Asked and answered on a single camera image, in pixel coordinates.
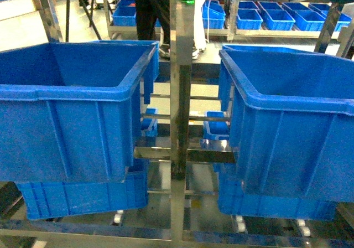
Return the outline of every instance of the green light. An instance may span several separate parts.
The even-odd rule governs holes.
[[[187,3],[187,4],[194,4],[194,0],[192,0],[192,1],[185,1],[185,3]]]

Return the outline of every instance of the metal post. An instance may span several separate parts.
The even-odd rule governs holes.
[[[98,38],[99,40],[102,40],[102,38],[101,38],[101,36],[100,36],[100,34],[99,34],[97,28],[96,28],[95,22],[93,22],[92,18],[90,17],[89,10],[87,10],[87,7],[86,7],[86,5],[85,5],[84,0],[79,0],[79,2],[81,3],[81,5],[82,5],[82,7],[83,7],[83,9],[84,9],[84,11],[85,11],[85,13],[86,13],[86,15],[87,15],[89,21],[91,22],[93,31],[95,31],[97,38]]]
[[[338,52],[336,56],[338,57],[343,57],[346,58],[348,56],[348,53],[352,51],[353,47],[353,42],[354,42],[354,19],[350,22],[350,25],[348,26],[347,29],[342,29],[342,32],[344,32],[344,37],[342,37],[341,40],[341,45],[339,46]]]
[[[33,0],[36,10],[43,22],[45,34],[49,42],[62,42],[58,18],[55,12],[54,0]]]
[[[230,11],[230,18],[228,20],[229,22],[229,29],[227,33],[227,41],[231,42],[233,41],[233,37],[235,36],[235,31],[236,31],[236,16],[237,16],[237,11],[238,11],[238,5],[239,1],[232,0],[231,1],[231,11]]]
[[[65,42],[69,42],[70,0],[66,0]]]
[[[183,239],[194,0],[170,0],[171,240]]]
[[[316,43],[315,52],[325,53],[328,45],[331,42],[333,32],[336,28],[339,16],[341,15],[344,4],[332,3],[331,8],[328,11],[328,15],[325,24],[321,30],[321,34]]]

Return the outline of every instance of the black pants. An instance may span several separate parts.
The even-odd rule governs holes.
[[[164,43],[170,44],[170,0],[136,0],[139,40],[156,40],[155,23],[164,30]]]

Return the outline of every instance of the bin rim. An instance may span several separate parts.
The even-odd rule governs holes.
[[[157,51],[156,43],[151,44],[126,44],[126,43],[43,43],[39,45],[29,46],[25,48],[33,48],[43,45],[79,45],[100,47],[102,45],[110,45],[110,47],[146,47],[144,53],[139,57],[137,62],[124,76],[118,86],[115,87],[98,87],[98,86],[41,86],[41,85],[7,85],[0,84],[0,100],[1,101],[39,101],[39,100],[79,100],[79,101],[112,101],[123,102],[131,98],[135,88],[142,75],[144,74],[148,64],[150,63],[154,53]],[[7,53],[18,49],[6,50],[1,53]],[[16,92],[20,92],[22,96],[12,97]]]
[[[299,112],[326,112],[340,113],[348,116],[354,116],[354,99],[336,99],[327,97],[299,97],[299,96],[277,96],[261,94],[252,85],[241,68],[229,56],[229,51],[236,50],[220,50],[219,55],[222,63],[237,91],[240,93],[245,104],[251,108],[258,110],[273,110],[273,111],[299,111]],[[248,51],[247,53],[255,54],[257,51]],[[283,54],[276,51],[262,52],[266,54]],[[309,55],[310,53],[297,53],[296,55]],[[315,57],[330,57],[331,55],[313,54]]]

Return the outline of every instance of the shoe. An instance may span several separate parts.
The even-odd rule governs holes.
[[[159,48],[159,54],[162,58],[170,59],[171,48],[169,44],[162,44]]]
[[[193,47],[193,51],[192,51],[192,59],[196,60],[199,57],[199,49],[197,49],[196,47]]]

